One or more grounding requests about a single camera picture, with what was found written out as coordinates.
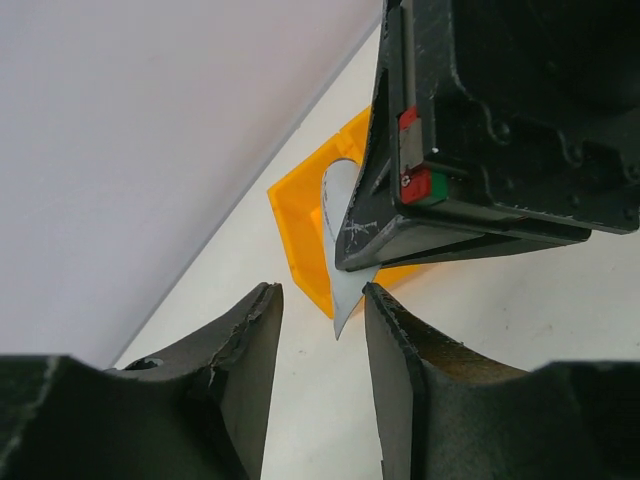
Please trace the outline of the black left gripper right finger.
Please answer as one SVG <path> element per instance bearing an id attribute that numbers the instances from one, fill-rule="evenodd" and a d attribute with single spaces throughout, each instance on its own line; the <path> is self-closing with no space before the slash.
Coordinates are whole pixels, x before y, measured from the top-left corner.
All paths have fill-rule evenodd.
<path id="1" fill-rule="evenodd" d="M 387 479 L 635 479 L 639 366 L 559 361 L 533 371 L 481 355 L 364 289 Z"/>

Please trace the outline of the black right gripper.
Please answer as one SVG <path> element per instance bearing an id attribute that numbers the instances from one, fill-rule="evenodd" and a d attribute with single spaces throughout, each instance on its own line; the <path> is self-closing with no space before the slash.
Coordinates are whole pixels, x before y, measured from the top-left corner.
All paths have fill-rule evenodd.
<path id="1" fill-rule="evenodd" d="M 639 227 L 635 1 L 392 1 L 396 195 L 490 237 L 383 268 L 505 257 Z"/>

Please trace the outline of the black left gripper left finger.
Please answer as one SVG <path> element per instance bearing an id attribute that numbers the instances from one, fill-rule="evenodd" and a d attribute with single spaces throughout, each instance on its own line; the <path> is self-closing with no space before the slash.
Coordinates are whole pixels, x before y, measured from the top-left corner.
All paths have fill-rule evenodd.
<path id="1" fill-rule="evenodd" d="M 122 369 L 3 357 L 2 477 L 259 478 L 283 307 L 279 284 L 259 284 Z"/>

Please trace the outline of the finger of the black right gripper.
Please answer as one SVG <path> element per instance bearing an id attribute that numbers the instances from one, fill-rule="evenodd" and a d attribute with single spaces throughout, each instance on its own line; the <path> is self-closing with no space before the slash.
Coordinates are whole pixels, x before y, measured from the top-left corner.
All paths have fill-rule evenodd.
<path id="1" fill-rule="evenodd" d="M 376 72 L 363 164 L 347 211 L 339 266 L 356 271 L 415 254 L 415 206 L 404 200 L 414 183 L 415 114 L 405 104 L 403 74 Z"/>

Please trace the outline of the white toothpaste tube black cap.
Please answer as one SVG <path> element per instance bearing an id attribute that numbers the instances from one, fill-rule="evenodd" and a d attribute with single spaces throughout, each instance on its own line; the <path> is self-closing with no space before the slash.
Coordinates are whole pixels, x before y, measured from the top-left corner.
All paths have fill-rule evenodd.
<path id="1" fill-rule="evenodd" d="M 379 265 L 374 265 L 350 272 L 339 266 L 344 240 L 350 233 L 346 216 L 358 176 L 359 165 L 356 162 L 339 158 L 327 167 L 321 180 L 322 245 L 336 340 L 340 339 L 360 302 L 364 286 L 372 282 L 380 270 Z"/>

